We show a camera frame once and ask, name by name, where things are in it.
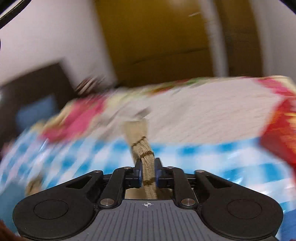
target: wooden door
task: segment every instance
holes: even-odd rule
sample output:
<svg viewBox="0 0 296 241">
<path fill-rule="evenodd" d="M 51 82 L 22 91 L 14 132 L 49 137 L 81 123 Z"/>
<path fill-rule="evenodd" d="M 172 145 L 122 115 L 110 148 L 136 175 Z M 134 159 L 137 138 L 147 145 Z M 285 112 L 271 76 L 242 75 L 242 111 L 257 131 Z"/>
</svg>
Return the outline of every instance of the wooden door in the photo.
<svg viewBox="0 0 296 241">
<path fill-rule="evenodd" d="M 230 76 L 262 76 L 257 26 L 249 0 L 214 0 L 225 36 Z"/>
<path fill-rule="evenodd" d="M 97 0 L 96 6 L 122 85 L 213 76 L 197 0 Z"/>
</svg>

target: red packet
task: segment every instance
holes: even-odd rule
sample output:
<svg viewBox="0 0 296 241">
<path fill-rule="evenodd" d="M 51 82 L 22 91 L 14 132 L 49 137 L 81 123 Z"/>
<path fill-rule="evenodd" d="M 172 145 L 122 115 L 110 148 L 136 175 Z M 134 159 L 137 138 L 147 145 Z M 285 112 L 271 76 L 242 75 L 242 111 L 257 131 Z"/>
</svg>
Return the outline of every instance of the red packet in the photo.
<svg viewBox="0 0 296 241">
<path fill-rule="evenodd" d="M 273 113 L 260 144 L 296 171 L 296 98 L 285 99 Z"/>
</svg>

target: white crosshair mark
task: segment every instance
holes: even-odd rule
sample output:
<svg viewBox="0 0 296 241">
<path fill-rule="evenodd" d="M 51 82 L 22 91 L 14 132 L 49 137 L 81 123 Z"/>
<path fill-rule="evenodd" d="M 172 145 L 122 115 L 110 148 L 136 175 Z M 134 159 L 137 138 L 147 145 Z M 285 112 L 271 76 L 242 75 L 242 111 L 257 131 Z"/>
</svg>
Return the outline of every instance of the white crosshair mark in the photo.
<svg viewBox="0 0 296 241">
<path fill-rule="evenodd" d="M 146 203 L 144 203 L 144 204 L 142 204 L 142 205 L 144 205 L 145 207 L 150 207 L 150 206 L 153 205 L 153 204 L 150 203 L 150 202 L 146 202 Z"/>
</svg>

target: metal screw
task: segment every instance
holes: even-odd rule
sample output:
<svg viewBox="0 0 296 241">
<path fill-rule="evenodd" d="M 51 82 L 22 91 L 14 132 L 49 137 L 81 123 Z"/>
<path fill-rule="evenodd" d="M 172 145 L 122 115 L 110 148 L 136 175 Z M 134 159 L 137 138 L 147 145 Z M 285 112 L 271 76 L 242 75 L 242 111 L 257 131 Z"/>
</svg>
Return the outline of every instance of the metal screw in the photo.
<svg viewBox="0 0 296 241">
<path fill-rule="evenodd" d="M 105 198 L 100 201 L 100 204 L 103 206 L 111 206 L 114 204 L 114 200 L 111 198 Z"/>
<path fill-rule="evenodd" d="M 185 198 L 181 201 L 181 203 L 184 205 L 184 206 L 193 206 L 195 204 L 195 201 L 191 198 Z"/>
</svg>

